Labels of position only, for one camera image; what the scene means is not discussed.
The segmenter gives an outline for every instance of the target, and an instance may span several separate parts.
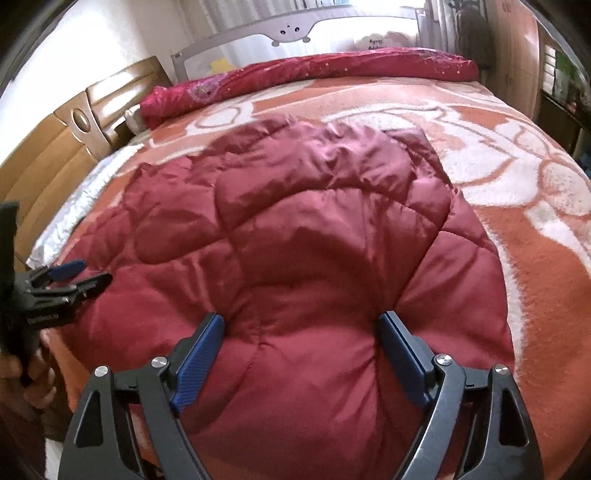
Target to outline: wooden panel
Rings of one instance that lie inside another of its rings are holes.
[[[511,63],[538,78],[540,74],[540,38],[538,21],[519,0],[505,0],[511,19]]]
[[[509,84],[507,103],[529,119],[533,119],[539,88],[537,77],[523,70],[515,69]]]
[[[15,253],[24,268],[35,240],[96,160],[55,115],[46,117],[0,168],[0,201],[20,203]]]
[[[90,108],[105,138],[116,150],[133,138],[124,113],[152,92],[156,85],[171,85],[156,57],[139,61],[86,89]]]
[[[496,67],[491,70],[486,86],[495,96],[506,102],[512,64],[511,22],[508,8],[504,0],[488,0],[486,10],[496,50]]]
[[[95,165],[96,160],[85,148],[78,149],[73,157],[63,163],[63,168],[53,176],[23,217],[15,241],[17,255],[21,258],[29,256],[39,235]]]
[[[102,160],[113,151],[104,132],[96,122],[86,92],[71,98],[54,113],[70,128],[76,138],[88,147],[90,153],[97,160]]]
[[[6,195],[6,200],[18,200],[21,204],[18,212],[19,222],[29,213],[41,192],[56,174],[81,148],[84,148],[84,145],[64,127],[60,135],[22,172]]]
[[[64,125],[54,115],[49,115],[21,142],[0,168],[0,201],[6,198],[22,172],[63,130]]]

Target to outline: wooden headboard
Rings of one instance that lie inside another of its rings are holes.
[[[95,165],[133,138],[124,112],[170,85],[156,57],[89,86],[45,117],[0,167],[0,202],[18,200],[15,268]]]

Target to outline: wall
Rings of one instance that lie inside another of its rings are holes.
[[[178,0],[79,0],[0,98],[0,164],[35,126],[94,82],[194,41]]]

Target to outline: wooden cabinet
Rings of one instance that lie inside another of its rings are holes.
[[[581,151],[578,154],[576,152],[579,140],[583,141],[591,132],[591,125],[584,120],[586,119],[569,112],[546,92],[542,92],[538,126],[575,160],[578,160],[583,150],[581,145]]]
[[[486,10],[497,58],[486,86],[533,119],[540,90],[538,22],[519,0],[487,0]]]

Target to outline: black clamp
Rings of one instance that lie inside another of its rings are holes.
[[[71,323],[81,302],[103,293],[112,276],[101,273],[61,285],[82,273],[86,268],[82,260],[16,273],[17,213],[17,202],[0,203],[0,348],[19,357],[24,370],[21,382],[28,386],[26,370],[40,346],[39,331]]]
[[[211,313],[169,358],[159,356],[138,370],[116,374],[98,367],[72,419],[59,480],[156,478],[139,454],[131,404],[143,407],[165,478],[210,480],[178,415],[196,399],[223,336],[222,317]],[[475,415],[456,479],[544,479],[534,429],[507,367],[462,368],[450,355],[435,355],[394,312],[379,318],[378,336],[408,399],[425,410],[392,480],[437,478],[463,403],[473,404]]]

